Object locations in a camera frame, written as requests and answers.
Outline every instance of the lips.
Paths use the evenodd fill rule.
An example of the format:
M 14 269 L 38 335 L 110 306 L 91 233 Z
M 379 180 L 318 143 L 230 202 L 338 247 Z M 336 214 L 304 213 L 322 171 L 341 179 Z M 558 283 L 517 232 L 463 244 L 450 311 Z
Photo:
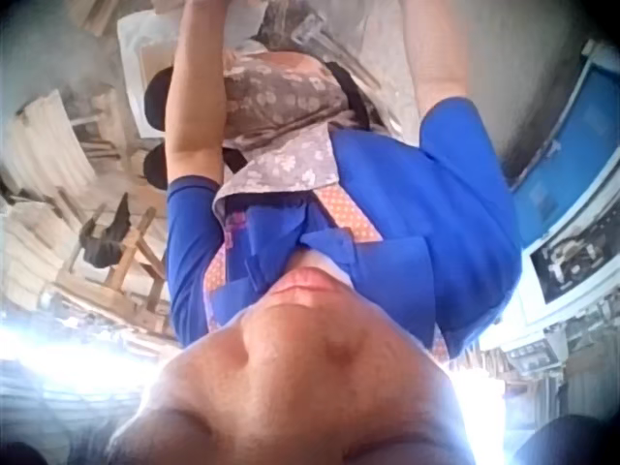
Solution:
M 269 295 L 277 295 L 293 288 L 306 289 L 309 291 L 337 291 L 343 286 L 340 281 L 331 277 L 324 271 L 303 266 L 285 274 L 269 290 Z

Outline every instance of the apron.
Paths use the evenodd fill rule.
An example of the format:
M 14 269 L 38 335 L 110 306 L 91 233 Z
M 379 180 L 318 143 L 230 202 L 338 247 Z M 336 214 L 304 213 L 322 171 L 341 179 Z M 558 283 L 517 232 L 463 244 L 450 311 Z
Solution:
M 245 57 L 228 76 L 232 80 L 227 85 L 225 146 L 239 150 L 248 163 L 224 183 L 212 205 L 225 241 L 204 274 L 209 332 L 219 326 L 206 303 L 211 293 L 226 284 L 226 251 L 239 220 L 235 214 L 226 215 L 226 198 L 312 191 L 336 227 L 348 231 L 355 243 L 383 240 L 339 184 L 329 131 L 357 126 L 347 95 L 324 65 L 314 60 L 304 68 L 303 73 L 297 73 L 281 63 Z M 439 359 L 448 360 L 437 328 L 435 334 L 440 342 L 434 344 Z

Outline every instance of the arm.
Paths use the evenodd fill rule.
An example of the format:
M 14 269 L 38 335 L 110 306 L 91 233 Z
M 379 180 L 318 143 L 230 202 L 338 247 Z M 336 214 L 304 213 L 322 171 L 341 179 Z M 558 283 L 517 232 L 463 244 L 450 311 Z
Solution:
M 223 43 L 229 0 L 187 0 L 166 111 L 168 178 L 222 183 L 226 124 Z
M 467 97 L 464 35 L 459 34 L 451 0 L 401 0 L 405 48 L 420 119 L 439 102 Z

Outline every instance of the blue shirt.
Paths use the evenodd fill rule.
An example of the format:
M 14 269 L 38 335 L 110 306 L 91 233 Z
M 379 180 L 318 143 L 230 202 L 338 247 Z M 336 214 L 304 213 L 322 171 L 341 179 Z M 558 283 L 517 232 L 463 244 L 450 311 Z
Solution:
M 512 197 L 476 108 L 460 98 L 438 104 L 420 148 L 354 130 L 331 141 L 340 185 L 384 240 L 353 243 L 312 193 L 232 196 L 226 213 L 243 212 L 244 222 L 232 232 L 227 284 L 207 304 L 226 324 L 306 246 L 428 348 L 438 325 L 456 357 L 501 313 L 521 272 Z M 211 210 L 217 187 L 188 176 L 169 188 L 170 314 L 184 345 L 207 334 L 203 276 L 224 240 Z

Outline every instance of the person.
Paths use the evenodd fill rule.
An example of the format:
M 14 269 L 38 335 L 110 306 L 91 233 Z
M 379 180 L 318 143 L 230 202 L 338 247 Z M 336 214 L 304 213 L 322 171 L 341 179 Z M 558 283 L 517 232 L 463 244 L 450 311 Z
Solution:
M 419 148 L 333 114 L 280 134 L 269 124 L 287 118 L 271 106 L 307 99 L 252 76 L 256 102 L 231 108 L 228 1 L 186 2 L 165 147 L 170 318 L 186 349 L 114 437 L 110 463 L 473 463 L 428 350 L 438 328 L 456 357 L 498 317 L 519 240 L 450 0 L 401 3 Z M 270 121 L 259 140 L 277 134 L 245 147 L 247 165 L 224 182 L 239 109 Z M 218 286 L 212 269 L 225 273 Z

